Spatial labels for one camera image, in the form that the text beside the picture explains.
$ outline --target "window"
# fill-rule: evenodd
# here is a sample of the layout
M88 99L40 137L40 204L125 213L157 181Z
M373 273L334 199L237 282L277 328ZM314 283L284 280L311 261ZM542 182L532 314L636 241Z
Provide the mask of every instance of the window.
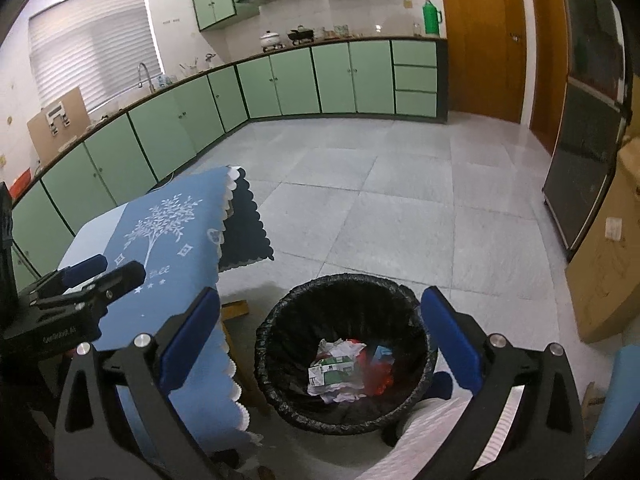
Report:
M76 86L87 110L137 86L138 64L161 72L145 0L65 0L29 20L42 106Z

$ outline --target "silver bolt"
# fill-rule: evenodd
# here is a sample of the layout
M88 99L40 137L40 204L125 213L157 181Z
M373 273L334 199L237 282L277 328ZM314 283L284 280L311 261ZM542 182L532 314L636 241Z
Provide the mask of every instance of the silver bolt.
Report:
M562 345L560 343L551 343L549 345L549 351L555 355L560 357L562 354L564 354L564 348L562 348Z
M138 334L133 340L133 344L138 348L144 348L151 343L151 336L149 334Z
M80 343L76 348L76 352L78 355L87 355L91 350L91 345L89 343Z
M491 334L489 336L489 343L496 348L504 348L507 346L507 338L502 334Z

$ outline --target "trash can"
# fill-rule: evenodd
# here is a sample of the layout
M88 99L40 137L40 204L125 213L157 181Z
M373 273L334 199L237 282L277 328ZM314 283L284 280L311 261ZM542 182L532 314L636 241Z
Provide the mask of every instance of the trash can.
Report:
M404 285L366 274L334 274L299 285L256 331L255 377L289 424L322 434L374 431L396 422L431 384L438 349L418 300ZM310 396L308 368L321 339L357 339L393 351L394 384L380 396L325 404Z

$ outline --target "tree print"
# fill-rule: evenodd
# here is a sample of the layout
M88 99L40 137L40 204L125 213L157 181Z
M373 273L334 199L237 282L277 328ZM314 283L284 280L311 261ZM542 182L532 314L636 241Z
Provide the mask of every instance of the tree print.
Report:
M146 258L143 264L145 269L146 263L149 261L151 249L154 248L154 244L158 241L158 238L164 234L173 234L175 235L175 241L178 242L182 237L184 224L195 218L193 208L202 202L202 200L193 200L191 195L189 195L187 200L180 202L181 195L181 193L174 195L173 198L162 200L159 206L155 205L149 208L151 214L143 220L138 220L133 231L125 235L127 239L124 244L125 249L138 238L148 239Z

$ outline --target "green thermos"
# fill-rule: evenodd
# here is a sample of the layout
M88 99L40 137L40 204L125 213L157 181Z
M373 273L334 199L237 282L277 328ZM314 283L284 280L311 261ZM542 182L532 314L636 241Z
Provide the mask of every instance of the green thermos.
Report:
M427 0L422 6L422 15L424 16L424 31L427 34L440 35L440 24L442 23L442 13L435 5Z

